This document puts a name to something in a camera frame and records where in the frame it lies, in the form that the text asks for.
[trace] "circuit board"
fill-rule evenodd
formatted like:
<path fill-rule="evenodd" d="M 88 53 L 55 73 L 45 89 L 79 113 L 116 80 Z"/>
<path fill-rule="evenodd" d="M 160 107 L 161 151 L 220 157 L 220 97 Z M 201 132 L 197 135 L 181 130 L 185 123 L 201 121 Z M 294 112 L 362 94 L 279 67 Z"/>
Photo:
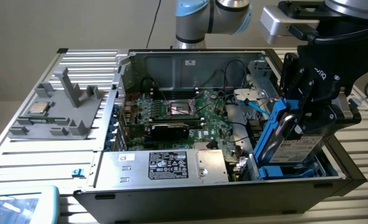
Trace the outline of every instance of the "circuit board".
<path fill-rule="evenodd" d="M 223 112 L 219 117 L 215 111 L 215 108 L 217 111 L 223 111 L 223 97 L 217 96 L 217 92 L 209 90 L 203 91 L 192 99 L 173 100 L 172 102 L 152 99 L 147 93 L 127 100 L 124 108 L 127 150 L 205 148 L 205 145 L 215 140 L 219 149 L 223 150 L 224 159 L 228 162 L 237 161 L 237 157 L 233 155 L 235 143 L 231 142 L 233 137 L 229 135 L 231 124 L 221 121 L 221 119 L 228 120 L 228 117 L 223 116 Z M 177 107 L 169 107 L 173 103 L 183 107 L 187 105 L 192 107 L 191 114 L 188 110 L 185 113 L 180 113 L 173 109 Z M 193 124 L 195 127 L 189 129 L 188 138 L 179 141 L 152 141 L 148 133 L 151 127 L 159 124 L 157 120 L 168 121 L 168 124 Z"/>

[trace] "monitor screen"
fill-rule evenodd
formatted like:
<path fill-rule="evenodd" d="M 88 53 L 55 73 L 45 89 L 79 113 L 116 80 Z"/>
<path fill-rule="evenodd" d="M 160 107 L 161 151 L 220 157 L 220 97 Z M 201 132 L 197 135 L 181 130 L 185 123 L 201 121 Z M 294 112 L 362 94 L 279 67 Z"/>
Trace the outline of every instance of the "monitor screen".
<path fill-rule="evenodd" d="M 40 194 L 0 196 L 0 224 L 28 224 Z"/>

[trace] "warning label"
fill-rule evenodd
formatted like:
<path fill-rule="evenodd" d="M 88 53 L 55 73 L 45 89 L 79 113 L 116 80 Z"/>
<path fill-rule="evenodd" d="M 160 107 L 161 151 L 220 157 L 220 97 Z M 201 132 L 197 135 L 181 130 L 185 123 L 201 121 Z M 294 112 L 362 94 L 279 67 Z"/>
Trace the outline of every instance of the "warning label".
<path fill-rule="evenodd" d="M 301 162 L 320 142 L 321 136 L 302 136 L 300 140 L 285 140 L 269 162 Z"/>
<path fill-rule="evenodd" d="M 149 153 L 151 180 L 188 178 L 187 152 Z"/>

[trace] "motherboard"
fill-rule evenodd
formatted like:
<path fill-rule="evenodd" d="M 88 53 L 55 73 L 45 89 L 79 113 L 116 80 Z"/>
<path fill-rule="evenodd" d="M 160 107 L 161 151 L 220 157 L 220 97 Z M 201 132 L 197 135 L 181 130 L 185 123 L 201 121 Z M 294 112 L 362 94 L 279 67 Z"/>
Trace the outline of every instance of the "motherboard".
<path fill-rule="evenodd" d="M 164 91 L 125 98 L 127 151 L 212 148 L 223 150 L 225 161 L 239 160 L 223 91 Z"/>

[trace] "white wall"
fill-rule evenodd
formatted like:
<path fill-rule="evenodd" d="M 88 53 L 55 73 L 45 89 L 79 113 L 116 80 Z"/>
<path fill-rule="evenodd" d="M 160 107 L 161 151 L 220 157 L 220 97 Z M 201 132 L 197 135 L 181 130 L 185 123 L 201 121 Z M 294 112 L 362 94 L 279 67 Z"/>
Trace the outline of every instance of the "white wall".
<path fill-rule="evenodd" d="M 277 2 L 252 0 L 247 31 L 208 35 L 208 47 L 271 47 L 257 27 L 263 7 Z M 173 44 L 175 4 L 161 0 L 149 48 Z M 0 0 L 0 100 L 24 99 L 59 48 L 144 48 L 156 6 L 157 0 Z"/>

